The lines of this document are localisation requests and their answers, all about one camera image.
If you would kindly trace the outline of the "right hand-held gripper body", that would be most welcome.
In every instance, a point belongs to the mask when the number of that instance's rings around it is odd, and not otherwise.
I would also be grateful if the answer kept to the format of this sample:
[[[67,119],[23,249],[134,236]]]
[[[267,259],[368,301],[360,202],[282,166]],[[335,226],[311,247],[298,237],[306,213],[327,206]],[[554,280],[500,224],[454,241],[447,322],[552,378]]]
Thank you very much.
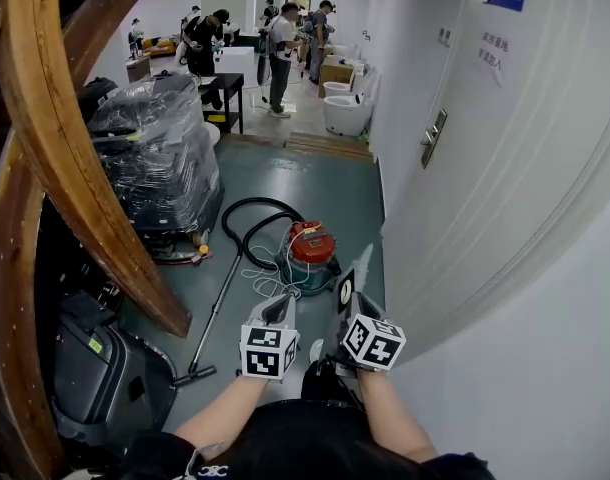
[[[341,347],[361,368],[390,371],[406,344],[401,327],[356,314],[341,340]]]

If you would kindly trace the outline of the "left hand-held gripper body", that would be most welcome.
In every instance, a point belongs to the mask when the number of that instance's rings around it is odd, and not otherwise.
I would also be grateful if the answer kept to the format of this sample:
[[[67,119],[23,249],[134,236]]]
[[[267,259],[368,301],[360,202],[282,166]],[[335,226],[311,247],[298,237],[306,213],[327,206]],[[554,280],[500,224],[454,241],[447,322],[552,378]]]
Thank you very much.
[[[299,339],[293,323],[248,320],[241,326],[239,341],[242,375],[281,382],[295,361]]]

